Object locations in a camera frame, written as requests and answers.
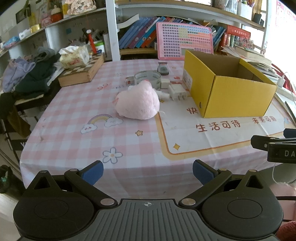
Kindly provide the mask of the red pen toy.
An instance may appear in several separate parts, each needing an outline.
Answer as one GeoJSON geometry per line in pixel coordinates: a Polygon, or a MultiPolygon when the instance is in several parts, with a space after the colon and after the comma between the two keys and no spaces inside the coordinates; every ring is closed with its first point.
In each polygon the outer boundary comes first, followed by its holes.
{"type": "Polygon", "coordinates": [[[95,48],[95,44],[94,44],[94,41],[92,38],[92,30],[90,30],[90,29],[87,30],[86,28],[83,28],[82,31],[83,31],[84,35],[87,37],[88,43],[90,44],[93,53],[97,54],[97,50],[95,48]]]}

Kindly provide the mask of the tissue pack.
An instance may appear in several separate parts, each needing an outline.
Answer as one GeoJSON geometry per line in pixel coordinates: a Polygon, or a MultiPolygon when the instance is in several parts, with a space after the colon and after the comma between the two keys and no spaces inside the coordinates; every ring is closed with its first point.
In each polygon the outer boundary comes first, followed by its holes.
{"type": "Polygon", "coordinates": [[[90,55],[86,45],[83,46],[68,46],[59,50],[62,66],[65,69],[72,69],[89,62],[90,55]]]}

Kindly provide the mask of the pink learning tablet board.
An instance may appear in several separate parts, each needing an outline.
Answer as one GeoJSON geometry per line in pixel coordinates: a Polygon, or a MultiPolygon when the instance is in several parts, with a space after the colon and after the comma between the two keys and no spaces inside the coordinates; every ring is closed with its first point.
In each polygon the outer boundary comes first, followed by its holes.
{"type": "Polygon", "coordinates": [[[194,24],[157,22],[159,60],[184,60],[187,50],[213,54],[212,30],[194,24]]]}

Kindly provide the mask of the small white usb charger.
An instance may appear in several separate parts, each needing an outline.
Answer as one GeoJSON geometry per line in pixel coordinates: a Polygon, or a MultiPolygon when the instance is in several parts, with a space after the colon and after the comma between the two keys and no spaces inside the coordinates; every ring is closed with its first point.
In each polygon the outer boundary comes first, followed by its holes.
{"type": "Polygon", "coordinates": [[[161,89],[168,89],[170,84],[171,84],[171,82],[168,78],[161,79],[161,89]]]}

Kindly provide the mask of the white bookshelf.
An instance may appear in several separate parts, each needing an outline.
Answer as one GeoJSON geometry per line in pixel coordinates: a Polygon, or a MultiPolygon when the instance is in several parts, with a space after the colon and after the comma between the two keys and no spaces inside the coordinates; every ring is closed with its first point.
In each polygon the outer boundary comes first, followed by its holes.
{"type": "Polygon", "coordinates": [[[262,32],[266,31],[265,27],[234,13],[188,1],[106,1],[104,8],[70,16],[52,23],[36,33],[45,34],[48,47],[59,51],[66,47],[69,42],[70,36],[66,34],[67,23],[79,20],[83,26],[89,29],[90,18],[99,13],[105,15],[103,22],[99,24],[99,29],[107,29],[110,45],[109,59],[112,61],[119,61],[121,55],[127,53],[126,50],[119,49],[119,25],[135,15],[140,17],[173,16],[192,22],[215,20],[218,23],[236,27],[247,26],[262,32]]]}

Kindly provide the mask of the pink plush toy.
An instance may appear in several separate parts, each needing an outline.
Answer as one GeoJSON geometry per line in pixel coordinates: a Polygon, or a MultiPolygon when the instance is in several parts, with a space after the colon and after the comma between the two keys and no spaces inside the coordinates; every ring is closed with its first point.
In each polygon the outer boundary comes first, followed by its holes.
{"type": "Polygon", "coordinates": [[[159,97],[147,80],[121,91],[114,101],[120,116],[137,120],[153,118],[160,107],[159,97]]]}

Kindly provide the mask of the large white charger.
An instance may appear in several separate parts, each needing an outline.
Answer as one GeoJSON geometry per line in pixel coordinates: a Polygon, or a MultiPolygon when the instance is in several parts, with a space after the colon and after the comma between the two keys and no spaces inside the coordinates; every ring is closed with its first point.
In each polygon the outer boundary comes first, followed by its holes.
{"type": "Polygon", "coordinates": [[[186,100],[188,92],[182,87],[181,84],[171,84],[168,87],[169,95],[173,101],[186,100]]]}

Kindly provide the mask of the clear tape roll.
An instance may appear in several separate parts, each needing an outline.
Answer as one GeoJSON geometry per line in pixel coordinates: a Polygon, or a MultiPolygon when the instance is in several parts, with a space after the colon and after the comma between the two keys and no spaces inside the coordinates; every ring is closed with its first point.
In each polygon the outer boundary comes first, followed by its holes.
{"type": "Polygon", "coordinates": [[[154,70],[140,71],[134,75],[135,84],[147,80],[156,90],[161,90],[161,74],[154,70]]]}

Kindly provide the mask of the staples box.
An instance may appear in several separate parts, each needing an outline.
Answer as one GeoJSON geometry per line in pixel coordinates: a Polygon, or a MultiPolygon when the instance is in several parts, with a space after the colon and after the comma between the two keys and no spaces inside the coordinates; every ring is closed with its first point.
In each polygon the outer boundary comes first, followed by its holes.
{"type": "Polygon", "coordinates": [[[134,76],[129,76],[125,78],[126,86],[133,86],[135,85],[134,76]]]}

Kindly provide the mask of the yellow cardboard box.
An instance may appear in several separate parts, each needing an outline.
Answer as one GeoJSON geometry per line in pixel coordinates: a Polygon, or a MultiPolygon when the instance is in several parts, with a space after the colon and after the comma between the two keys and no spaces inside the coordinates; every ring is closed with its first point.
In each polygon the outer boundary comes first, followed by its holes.
{"type": "Polygon", "coordinates": [[[276,84],[241,58],[185,52],[183,82],[203,118],[263,116],[276,84]]]}

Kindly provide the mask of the red bag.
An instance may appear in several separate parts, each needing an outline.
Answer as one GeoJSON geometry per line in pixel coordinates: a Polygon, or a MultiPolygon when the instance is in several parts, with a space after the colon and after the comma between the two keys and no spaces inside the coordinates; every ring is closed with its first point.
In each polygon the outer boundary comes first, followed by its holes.
{"type": "Polygon", "coordinates": [[[275,64],[272,64],[273,69],[275,70],[275,72],[280,76],[283,77],[284,76],[284,84],[283,87],[289,91],[292,91],[292,93],[295,94],[295,88],[293,87],[292,83],[290,82],[290,80],[288,79],[288,77],[286,76],[286,73],[282,72],[280,70],[280,68],[278,68],[278,66],[276,66],[275,64]]]}

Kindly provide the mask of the pile of clothes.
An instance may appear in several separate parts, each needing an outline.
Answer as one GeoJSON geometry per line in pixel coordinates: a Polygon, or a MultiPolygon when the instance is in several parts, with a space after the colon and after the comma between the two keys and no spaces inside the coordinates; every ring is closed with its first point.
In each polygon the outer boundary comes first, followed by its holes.
{"type": "Polygon", "coordinates": [[[56,72],[61,54],[51,48],[39,47],[28,60],[11,59],[3,73],[4,93],[47,92],[48,82],[56,72]]]}

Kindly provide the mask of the row of blue books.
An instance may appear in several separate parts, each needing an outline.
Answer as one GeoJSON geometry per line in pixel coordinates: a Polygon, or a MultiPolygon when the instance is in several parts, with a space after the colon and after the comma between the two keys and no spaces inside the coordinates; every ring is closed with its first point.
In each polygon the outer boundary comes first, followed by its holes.
{"type": "Polygon", "coordinates": [[[119,39],[119,49],[139,49],[151,47],[157,38],[157,22],[174,22],[170,16],[139,18],[119,39]]]}

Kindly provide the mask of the wooden chess box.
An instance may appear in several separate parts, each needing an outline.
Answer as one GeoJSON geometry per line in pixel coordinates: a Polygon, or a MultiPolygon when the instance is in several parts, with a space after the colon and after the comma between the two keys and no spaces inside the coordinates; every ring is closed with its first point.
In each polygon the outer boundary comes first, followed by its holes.
{"type": "Polygon", "coordinates": [[[61,87],[91,82],[104,63],[104,55],[93,55],[86,65],[65,70],[59,77],[61,87]]]}

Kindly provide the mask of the stack of papers and books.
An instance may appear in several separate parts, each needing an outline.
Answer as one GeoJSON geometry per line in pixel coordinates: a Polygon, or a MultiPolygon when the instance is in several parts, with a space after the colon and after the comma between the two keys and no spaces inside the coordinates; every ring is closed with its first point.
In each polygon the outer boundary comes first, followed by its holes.
{"type": "Polygon", "coordinates": [[[262,54],[259,54],[256,51],[246,50],[238,46],[225,46],[222,48],[222,52],[243,59],[271,79],[278,80],[280,77],[272,66],[271,60],[265,58],[262,54]]]}

